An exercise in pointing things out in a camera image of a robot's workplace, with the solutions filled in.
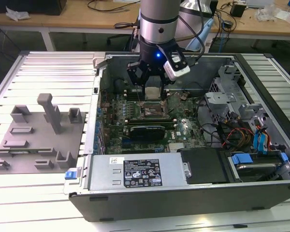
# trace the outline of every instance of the slotted metal surface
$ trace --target slotted metal surface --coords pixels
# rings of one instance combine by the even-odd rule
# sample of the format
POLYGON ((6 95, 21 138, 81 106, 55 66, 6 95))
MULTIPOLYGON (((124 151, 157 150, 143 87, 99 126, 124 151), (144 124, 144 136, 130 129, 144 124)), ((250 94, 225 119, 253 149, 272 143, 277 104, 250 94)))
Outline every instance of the slotted metal surface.
MULTIPOLYGON (((0 92, 0 135, 6 132, 11 121, 9 113, 13 108, 12 104, 24 104, 23 102, 26 101, 32 103, 28 105, 30 111, 43 111, 34 101, 40 92, 53 94, 60 111, 68 111, 72 106, 79 107, 83 112, 89 112, 90 109, 88 96, 92 94, 90 77, 93 80, 93 75, 89 70, 85 68, 77 72, 69 72, 67 64, 66 70, 61 70, 57 66, 57 70, 52 72, 41 64, 41 71, 32 74, 31 71, 23 69, 24 60, 39 59, 56 64, 57 58, 60 60, 91 59, 92 56, 93 53, 40 52, 30 53, 28 57, 20 60, 19 65, 13 67, 14 70, 8 76, 7 83, 0 87, 2 90, 0 92), (23 88, 11 88, 13 86, 11 82, 28 83, 28 85, 24 85, 23 88), (56 88, 45 89, 45 86, 40 85, 41 83, 47 83, 49 86, 56 84, 56 88), (85 84, 84 87, 79 88, 80 86, 77 87, 75 83, 85 84), (74 99, 79 99, 79 103, 76 104, 74 99)), ((80 155, 83 154, 84 147, 83 144, 80 145, 80 155)), ((77 166, 82 166, 83 161, 84 158, 79 157, 77 166)), ((62 231, 81 229, 91 232, 290 231, 290 200, 270 210, 90 223, 84 220, 81 213, 68 200, 68 196, 63 194, 63 186, 64 174, 0 175, 0 231, 45 232, 58 230, 58 228, 62 231), (236 229, 234 224, 247 225, 248 228, 236 229)))
MULTIPOLYGON (((274 59, 263 54, 243 54, 243 57, 290 120, 290 76, 274 59)), ((258 103, 249 84, 245 88, 253 101, 258 103)))
POLYGON ((93 55, 90 52, 31 52, 19 57, 0 94, 0 143, 12 122, 10 113, 15 105, 27 105, 31 112, 44 111, 37 103, 40 93, 51 93, 52 103, 61 112, 80 108, 88 117, 94 81, 93 55))

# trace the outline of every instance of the blue latch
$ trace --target blue latch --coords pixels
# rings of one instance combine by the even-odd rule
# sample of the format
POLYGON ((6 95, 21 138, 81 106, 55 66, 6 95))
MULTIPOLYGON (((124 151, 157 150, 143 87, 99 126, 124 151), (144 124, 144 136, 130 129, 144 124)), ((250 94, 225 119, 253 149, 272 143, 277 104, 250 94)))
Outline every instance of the blue latch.
POLYGON ((239 163, 253 163, 250 154, 248 153, 238 153, 231 157, 234 164, 239 163))
POLYGON ((77 179, 77 171, 66 171, 64 178, 66 180, 76 180, 77 179))
POLYGON ((281 158, 282 158, 282 160, 284 161, 284 162, 287 162, 289 159, 288 159, 288 156, 286 155, 286 153, 285 152, 282 152, 281 154, 281 158))

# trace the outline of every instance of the white paper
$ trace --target white paper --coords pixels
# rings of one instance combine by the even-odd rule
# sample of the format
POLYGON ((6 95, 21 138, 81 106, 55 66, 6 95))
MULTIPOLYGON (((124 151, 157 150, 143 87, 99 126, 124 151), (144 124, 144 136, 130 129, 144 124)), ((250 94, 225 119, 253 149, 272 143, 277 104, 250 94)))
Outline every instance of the white paper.
POLYGON ((276 18, 279 18, 279 19, 282 19, 282 20, 286 20, 288 17, 290 16, 290 12, 287 12, 287 11, 279 11, 275 17, 276 18))
POLYGON ((29 19, 29 13, 28 12, 18 12, 18 11, 13 11, 9 8, 6 7, 6 16, 8 16, 9 18, 11 18, 12 20, 15 20, 16 22, 18 22, 18 20, 22 20, 22 19, 29 19))

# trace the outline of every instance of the blue tab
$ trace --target blue tab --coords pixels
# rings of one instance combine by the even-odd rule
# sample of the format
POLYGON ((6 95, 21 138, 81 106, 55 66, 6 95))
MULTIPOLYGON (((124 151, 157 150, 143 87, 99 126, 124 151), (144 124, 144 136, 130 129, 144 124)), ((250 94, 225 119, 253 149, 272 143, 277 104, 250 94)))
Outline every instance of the blue tab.
POLYGON ((266 151, 264 150, 264 141, 265 141, 265 134, 261 134, 258 151, 261 151, 263 154, 266 154, 266 151))
POLYGON ((289 160, 289 158, 288 158, 288 156, 286 155, 285 152, 282 152, 280 155, 281 155, 281 158, 282 158, 282 160, 283 160, 284 162, 287 162, 287 161, 289 160))
POLYGON ((66 171, 64 178, 66 180, 76 180, 77 179, 76 173, 77 171, 66 171))
POLYGON ((235 165, 237 165, 240 162, 236 155, 232 156, 231 159, 235 165))
POLYGON ((258 148, 258 138, 259 138, 259 134, 256 131, 255 137, 253 138, 253 148, 254 149, 257 149, 258 148))
POLYGON ((232 156, 232 161, 234 164, 239 163, 253 163, 252 158, 250 157, 250 154, 248 153, 238 153, 232 156))

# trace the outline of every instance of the wooden desk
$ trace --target wooden desk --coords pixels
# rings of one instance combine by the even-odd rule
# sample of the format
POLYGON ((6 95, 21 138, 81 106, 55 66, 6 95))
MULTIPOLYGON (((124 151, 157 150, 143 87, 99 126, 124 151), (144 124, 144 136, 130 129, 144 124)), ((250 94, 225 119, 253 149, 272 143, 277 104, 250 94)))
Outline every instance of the wooden desk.
MULTIPOLYGON (((224 3, 230 2, 229 0, 219 0, 218 9, 224 3)), ((289 0, 276 0, 276 6, 282 10, 288 10, 289 0)), ((224 11, 230 13, 231 7, 226 7, 224 11)), ((258 22, 255 18, 256 9, 247 9, 244 11, 244 14, 241 18, 236 18, 237 27, 230 35, 233 38, 248 38, 247 36, 253 36, 253 39, 256 39, 257 36, 263 36, 262 38, 266 39, 266 36, 275 36, 275 37, 290 37, 290 24, 284 20, 276 19, 276 21, 264 21, 258 22)), ((234 20, 229 17, 227 14, 222 13, 222 18, 233 22, 234 20)), ((213 26, 212 32, 217 32, 217 26, 213 26)))
MULTIPOLYGON (((218 8, 230 0, 219 0, 218 8)), ((139 13, 139 4, 133 4, 127 9, 129 11, 106 14, 93 11, 87 8, 87 0, 68 0, 67 5, 61 15, 49 16, 41 14, 30 14, 31 19, 15 22, 5 14, 0 14, 0 27, 3 30, 38 31, 42 34, 46 49, 54 51, 55 46, 49 35, 50 32, 77 32, 77 33, 112 33, 130 34, 131 29, 114 29, 114 24, 118 22, 133 22, 139 13)), ((276 0, 279 8, 287 10, 288 0, 276 0)), ((117 3, 112 0, 99 1, 97 8, 112 9, 126 3, 117 3)), ((275 22, 258 22, 255 18, 255 9, 245 10, 241 18, 236 18, 237 27, 231 38, 245 39, 269 39, 269 40, 290 40, 290 24, 277 19, 275 22)), ((225 13, 222 18, 233 21, 225 13)), ((218 27, 213 26, 208 39, 214 38, 218 27)))
MULTIPOLYGON (((30 14, 31 19, 14 21, 5 14, 0 14, 0 28, 3 30, 38 31, 42 34, 46 49, 54 51, 55 46, 49 36, 50 32, 111 33, 130 34, 131 29, 114 29, 118 22, 134 22, 139 14, 138 3, 127 7, 129 11, 106 14, 87 7, 88 0, 68 0, 58 16, 30 14)), ((98 9, 112 9, 126 3, 112 0, 99 1, 98 9)))

